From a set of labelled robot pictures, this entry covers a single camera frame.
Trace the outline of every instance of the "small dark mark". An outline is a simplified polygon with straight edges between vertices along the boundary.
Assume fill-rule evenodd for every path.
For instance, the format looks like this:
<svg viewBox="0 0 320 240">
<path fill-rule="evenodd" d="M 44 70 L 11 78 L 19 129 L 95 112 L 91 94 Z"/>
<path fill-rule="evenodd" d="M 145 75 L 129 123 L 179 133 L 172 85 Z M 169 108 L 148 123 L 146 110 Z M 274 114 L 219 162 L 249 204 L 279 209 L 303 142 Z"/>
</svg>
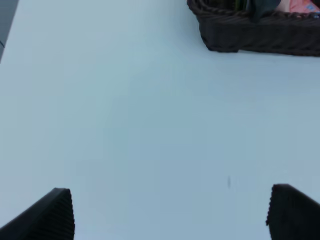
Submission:
<svg viewBox="0 0 320 240">
<path fill-rule="evenodd" d="M 231 178 L 230 178 L 230 176 L 228 176 L 228 188 L 229 189 L 231 188 Z"/>
</svg>

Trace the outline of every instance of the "basket rim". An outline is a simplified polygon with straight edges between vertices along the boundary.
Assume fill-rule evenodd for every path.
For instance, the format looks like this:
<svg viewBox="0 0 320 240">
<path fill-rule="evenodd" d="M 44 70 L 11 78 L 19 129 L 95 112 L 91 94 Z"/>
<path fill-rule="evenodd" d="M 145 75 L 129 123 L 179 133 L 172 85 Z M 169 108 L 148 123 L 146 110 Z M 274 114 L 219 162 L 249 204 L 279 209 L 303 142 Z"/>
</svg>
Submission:
<svg viewBox="0 0 320 240">
<path fill-rule="evenodd" d="M 239 18 L 248 18 L 251 14 L 248 11 L 241 10 L 235 11 L 230 9 L 223 9 L 214 6 L 210 6 L 204 2 L 204 0 L 186 0 L 188 7 L 190 10 L 199 17 L 211 17 L 214 15 L 226 15 L 226 16 L 234 16 Z M 320 12 L 310 12 L 310 13 L 302 13 L 302 12 L 283 12 L 283 11 L 271 11 L 265 15 L 265 17 L 273 17 L 273 18 L 284 18 L 284 19 L 294 19 L 295 21 L 302 20 L 320 20 Z"/>
</svg>

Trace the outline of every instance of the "brown wicker basket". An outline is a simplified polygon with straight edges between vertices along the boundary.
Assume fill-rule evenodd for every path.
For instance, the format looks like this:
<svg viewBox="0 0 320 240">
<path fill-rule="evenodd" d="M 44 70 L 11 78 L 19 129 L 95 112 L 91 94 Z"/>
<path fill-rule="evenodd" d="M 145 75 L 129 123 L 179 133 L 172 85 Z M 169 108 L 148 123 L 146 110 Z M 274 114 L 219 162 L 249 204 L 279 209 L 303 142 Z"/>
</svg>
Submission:
<svg viewBox="0 0 320 240">
<path fill-rule="evenodd" d="M 217 0 L 187 0 L 187 4 L 210 51 L 320 56 L 320 13 L 273 11 L 253 23 L 249 12 L 219 8 Z"/>
</svg>

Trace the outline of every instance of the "white table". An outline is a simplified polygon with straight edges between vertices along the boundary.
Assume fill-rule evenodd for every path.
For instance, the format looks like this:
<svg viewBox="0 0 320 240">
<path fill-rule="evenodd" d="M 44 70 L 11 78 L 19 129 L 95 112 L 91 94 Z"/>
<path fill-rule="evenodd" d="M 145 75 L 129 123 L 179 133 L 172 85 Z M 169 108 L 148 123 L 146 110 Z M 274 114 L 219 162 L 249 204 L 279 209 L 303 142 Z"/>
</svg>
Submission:
<svg viewBox="0 0 320 240">
<path fill-rule="evenodd" d="M 0 225 L 66 187 L 75 240 L 270 239 L 273 184 L 320 200 L 319 64 L 210 52 L 185 0 L 20 1 Z"/>
</svg>

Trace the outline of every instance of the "pink item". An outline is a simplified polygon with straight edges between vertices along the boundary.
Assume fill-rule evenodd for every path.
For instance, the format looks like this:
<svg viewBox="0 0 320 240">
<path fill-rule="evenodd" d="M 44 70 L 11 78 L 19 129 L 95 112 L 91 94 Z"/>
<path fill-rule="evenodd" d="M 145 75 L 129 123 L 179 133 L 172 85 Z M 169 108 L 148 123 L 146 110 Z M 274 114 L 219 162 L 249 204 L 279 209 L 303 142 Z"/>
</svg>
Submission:
<svg viewBox="0 0 320 240">
<path fill-rule="evenodd" d="M 276 10 L 289 13 L 320 13 L 320 8 L 310 0 L 282 0 Z"/>
</svg>

